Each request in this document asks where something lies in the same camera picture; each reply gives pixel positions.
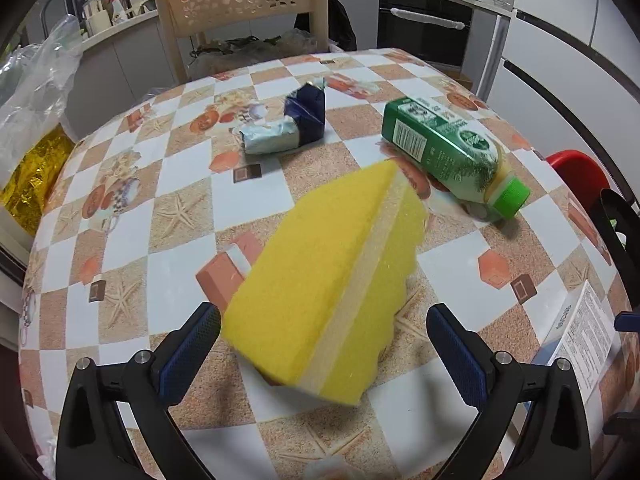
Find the green cap milk bottle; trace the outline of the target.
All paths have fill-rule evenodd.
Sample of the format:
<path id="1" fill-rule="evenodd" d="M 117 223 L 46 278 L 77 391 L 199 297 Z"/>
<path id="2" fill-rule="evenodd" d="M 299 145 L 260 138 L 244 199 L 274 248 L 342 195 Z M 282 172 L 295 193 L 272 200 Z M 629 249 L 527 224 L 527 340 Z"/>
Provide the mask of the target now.
<path id="1" fill-rule="evenodd" d="M 431 98 L 387 102 L 382 137 L 458 200 L 483 204 L 511 219 L 529 199 L 529 187 L 514 174 L 506 152 L 486 128 Z"/>

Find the yellow sponge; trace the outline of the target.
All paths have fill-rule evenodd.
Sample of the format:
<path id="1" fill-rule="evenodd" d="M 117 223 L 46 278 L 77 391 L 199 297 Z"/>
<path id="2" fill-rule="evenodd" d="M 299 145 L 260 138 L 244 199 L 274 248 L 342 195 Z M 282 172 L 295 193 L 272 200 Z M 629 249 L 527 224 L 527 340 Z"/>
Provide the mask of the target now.
<path id="1" fill-rule="evenodd" d="M 221 335 L 278 384 L 358 404 L 393 340 L 425 221 L 391 159 L 315 188 L 265 244 Z"/>

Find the blue wrapper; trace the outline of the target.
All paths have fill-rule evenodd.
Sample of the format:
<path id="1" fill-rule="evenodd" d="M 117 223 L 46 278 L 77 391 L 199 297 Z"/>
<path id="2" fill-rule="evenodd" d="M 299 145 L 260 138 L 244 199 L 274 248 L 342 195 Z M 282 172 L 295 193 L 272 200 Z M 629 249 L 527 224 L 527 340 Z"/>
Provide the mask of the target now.
<path id="1" fill-rule="evenodd" d="M 284 99 L 283 113 L 272 122 L 247 124 L 240 129 L 247 155 L 267 155 L 296 150 L 324 137 L 326 80 L 305 82 Z"/>

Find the white blue medicine box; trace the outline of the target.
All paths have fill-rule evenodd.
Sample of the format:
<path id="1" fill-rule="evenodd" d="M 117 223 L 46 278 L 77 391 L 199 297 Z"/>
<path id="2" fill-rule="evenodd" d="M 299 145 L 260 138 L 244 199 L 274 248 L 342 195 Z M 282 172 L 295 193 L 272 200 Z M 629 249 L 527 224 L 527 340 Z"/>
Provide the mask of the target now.
<path id="1" fill-rule="evenodd" d="M 614 315 L 585 281 L 566 296 L 532 363 L 551 365 L 566 359 L 586 403 L 603 374 L 613 338 Z"/>

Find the red plastic stool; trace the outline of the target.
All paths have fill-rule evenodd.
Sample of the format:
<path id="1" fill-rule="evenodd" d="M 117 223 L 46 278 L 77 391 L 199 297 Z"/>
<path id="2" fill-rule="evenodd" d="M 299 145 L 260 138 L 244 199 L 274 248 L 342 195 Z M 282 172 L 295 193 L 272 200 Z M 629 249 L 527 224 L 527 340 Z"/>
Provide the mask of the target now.
<path id="1" fill-rule="evenodd" d="M 589 218 L 593 219 L 592 211 L 599 203 L 601 192 L 611 188 L 599 164 L 577 150 L 556 152 L 547 156 L 546 161 L 568 186 Z"/>

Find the white refrigerator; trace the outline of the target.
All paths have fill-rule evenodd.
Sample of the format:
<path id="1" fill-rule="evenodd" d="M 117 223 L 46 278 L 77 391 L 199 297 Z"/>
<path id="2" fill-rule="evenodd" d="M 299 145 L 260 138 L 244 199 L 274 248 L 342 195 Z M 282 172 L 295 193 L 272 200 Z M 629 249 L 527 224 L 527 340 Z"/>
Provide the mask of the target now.
<path id="1" fill-rule="evenodd" d="M 488 104 L 541 154 L 582 151 L 639 187 L 639 41 L 612 0 L 514 0 Z"/>

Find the gold foil bag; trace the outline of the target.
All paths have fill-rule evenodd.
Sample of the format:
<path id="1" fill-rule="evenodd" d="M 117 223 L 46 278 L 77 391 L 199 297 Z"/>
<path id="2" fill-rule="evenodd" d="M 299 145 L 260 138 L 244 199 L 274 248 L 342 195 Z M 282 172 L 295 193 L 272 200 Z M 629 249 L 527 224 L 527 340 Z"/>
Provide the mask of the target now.
<path id="1" fill-rule="evenodd" d="M 1 206 L 30 236 L 35 236 L 53 185 L 75 142 L 57 124 L 28 150 L 1 190 Z"/>

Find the black built-in oven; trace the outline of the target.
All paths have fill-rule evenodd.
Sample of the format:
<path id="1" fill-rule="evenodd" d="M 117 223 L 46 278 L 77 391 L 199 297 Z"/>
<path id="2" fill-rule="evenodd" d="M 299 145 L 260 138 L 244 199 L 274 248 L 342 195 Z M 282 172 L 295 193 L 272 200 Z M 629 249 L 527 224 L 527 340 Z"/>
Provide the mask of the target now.
<path id="1" fill-rule="evenodd" d="M 378 0 L 378 47 L 461 67 L 473 9 L 450 0 Z"/>

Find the black jacket on chair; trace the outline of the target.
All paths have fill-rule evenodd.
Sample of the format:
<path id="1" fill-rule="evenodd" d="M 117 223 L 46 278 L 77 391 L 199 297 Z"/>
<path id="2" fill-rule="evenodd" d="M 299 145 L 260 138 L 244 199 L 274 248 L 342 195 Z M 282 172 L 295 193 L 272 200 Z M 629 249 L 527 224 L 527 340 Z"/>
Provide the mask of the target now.
<path id="1" fill-rule="evenodd" d="M 352 28 L 347 11 L 340 0 L 328 0 L 328 47 L 321 49 L 318 45 L 318 29 L 312 22 L 314 14 L 298 12 L 294 22 L 294 28 L 298 30 L 300 41 L 300 53 L 328 52 L 330 47 L 336 47 L 342 51 L 355 51 L 357 49 L 357 37 Z"/>

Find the clear plastic bag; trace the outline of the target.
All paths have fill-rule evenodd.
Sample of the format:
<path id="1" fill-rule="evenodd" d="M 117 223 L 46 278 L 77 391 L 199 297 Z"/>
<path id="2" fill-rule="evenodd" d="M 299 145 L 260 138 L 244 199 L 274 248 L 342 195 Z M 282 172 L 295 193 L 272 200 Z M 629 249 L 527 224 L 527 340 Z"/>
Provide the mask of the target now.
<path id="1" fill-rule="evenodd" d="M 1 66 L 1 183 L 59 122 L 82 57 L 78 19 L 67 15 L 40 44 L 14 51 Z"/>

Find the beige plastic chair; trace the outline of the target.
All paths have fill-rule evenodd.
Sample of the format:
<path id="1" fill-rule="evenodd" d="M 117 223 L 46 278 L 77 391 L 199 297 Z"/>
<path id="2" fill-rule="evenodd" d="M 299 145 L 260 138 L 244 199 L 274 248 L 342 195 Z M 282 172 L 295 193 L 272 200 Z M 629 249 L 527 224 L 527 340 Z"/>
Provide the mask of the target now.
<path id="1" fill-rule="evenodd" d="M 321 52 L 329 47 L 329 0 L 155 0 L 168 58 L 180 84 L 188 80 L 179 50 L 180 38 L 194 37 L 200 44 L 205 33 L 242 21 L 280 14 L 307 13 L 311 36 Z"/>

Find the white spray bottle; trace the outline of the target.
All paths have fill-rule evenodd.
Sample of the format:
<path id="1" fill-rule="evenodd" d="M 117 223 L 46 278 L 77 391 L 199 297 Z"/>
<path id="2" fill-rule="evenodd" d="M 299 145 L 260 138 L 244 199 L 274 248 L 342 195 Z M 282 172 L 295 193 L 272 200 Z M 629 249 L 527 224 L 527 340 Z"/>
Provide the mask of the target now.
<path id="1" fill-rule="evenodd" d="M 118 25 L 128 20 L 128 15 L 125 7 L 120 0 L 108 0 L 112 5 L 112 24 Z"/>

